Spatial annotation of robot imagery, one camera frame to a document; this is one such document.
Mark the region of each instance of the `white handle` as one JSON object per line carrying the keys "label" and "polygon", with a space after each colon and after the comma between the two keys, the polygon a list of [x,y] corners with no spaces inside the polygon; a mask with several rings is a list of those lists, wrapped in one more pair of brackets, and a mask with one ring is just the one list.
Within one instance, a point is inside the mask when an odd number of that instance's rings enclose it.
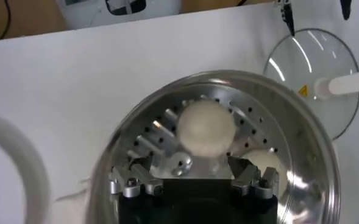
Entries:
{"label": "white handle", "polygon": [[359,92],[359,73],[332,79],[329,83],[329,90],[334,95]]}
{"label": "white handle", "polygon": [[359,73],[334,79],[320,78],[315,81],[314,92],[320,99],[330,96],[359,92]]}

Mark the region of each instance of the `wooden surface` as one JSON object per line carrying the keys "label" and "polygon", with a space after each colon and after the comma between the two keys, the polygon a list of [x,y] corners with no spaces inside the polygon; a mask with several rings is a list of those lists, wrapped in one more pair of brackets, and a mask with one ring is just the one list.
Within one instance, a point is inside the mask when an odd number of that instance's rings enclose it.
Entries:
{"label": "wooden surface", "polygon": [[[66,22],[54,0],[9,0],[11,25],[6,38],[67,30]],[[7,10],[0,0],[0,36],[6,26]]]}
{"label": "wooden surface", "polygon": [[[247,0],[245,5],[272,2],[273,0]],[[199,12],[237,6],[240,0],[182,0],[182,13]]]}

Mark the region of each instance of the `white table surface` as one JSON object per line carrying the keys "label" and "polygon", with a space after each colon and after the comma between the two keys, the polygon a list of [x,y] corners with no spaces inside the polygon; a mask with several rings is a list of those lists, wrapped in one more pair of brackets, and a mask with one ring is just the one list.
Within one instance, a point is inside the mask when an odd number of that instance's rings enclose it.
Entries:
{"label": "white table surface", "polygon": [[[359,66],[359,1],[293,1],[296,29],[328,30]],[[0,41],[0,117],[43,158],[51,200],[78,190],[120,120],[157,88],[201,71],[261,74],[288,34],[279,9],[259,4]],[[336,142],[341,223],[359,221],[359,110]]]}

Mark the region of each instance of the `metal bracket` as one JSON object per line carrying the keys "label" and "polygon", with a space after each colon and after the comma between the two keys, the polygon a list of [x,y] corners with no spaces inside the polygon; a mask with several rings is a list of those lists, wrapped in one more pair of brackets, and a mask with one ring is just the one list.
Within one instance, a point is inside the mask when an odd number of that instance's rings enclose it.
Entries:
{"label": "metal bracket", "polygon": [[160,195],[163,192],[163,180],[155,178],[149,173],[151,158],[134,159],[127,166],[113,166],[109,175],[111,194],[123,193],[125,197],[140,195],[140,186],[145,186],[149,195]]}
{"label": "metal bracket", "polygon": [[137,177],[145,185],[145,191],[149,195],[160,195],[163,192],[163,180],[152,176],[142,165],[134,164],[130,168],[134,177]]}
{"label": "metal bracket", "polygon": [[294,30],[293,11],[290,0],[275,0],[274,5],[281,8],[282,19],[288,26],[290,34],[294,36],[296,32]]}
{"label": "metal bracket", "polygon": [[267,167],[259,182],[254,186],[258,198],[269,199],[278,194],[279,174],[275,168]]}
{"label": "metal bracket", "polygon": [[249,193],[249,189],[260,178],[260,170],[254,165],[248,165],[241,175],[232,180],[232,186],[239,189],[241,196]]}
{"label": "metal bracket", "polygon": [[267,167],[260,177],[260,170],[248,159],[229,156],[228,164],[236,177],[231,184],[240,191],[241,196],[249,194],[251,187],[258,198],[269,199],[278,194],[279,174],[275,168]]}

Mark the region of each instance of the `white ball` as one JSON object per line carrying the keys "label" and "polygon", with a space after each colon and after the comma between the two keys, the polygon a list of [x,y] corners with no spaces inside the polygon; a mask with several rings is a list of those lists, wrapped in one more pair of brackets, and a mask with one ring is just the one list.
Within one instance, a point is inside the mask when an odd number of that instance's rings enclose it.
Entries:
{"label": "white ball", "polygon": [[216,157],[233,142],[236,125],[227,108],[212,100],[190,104],[180,115],[177,135],[194,156]]}

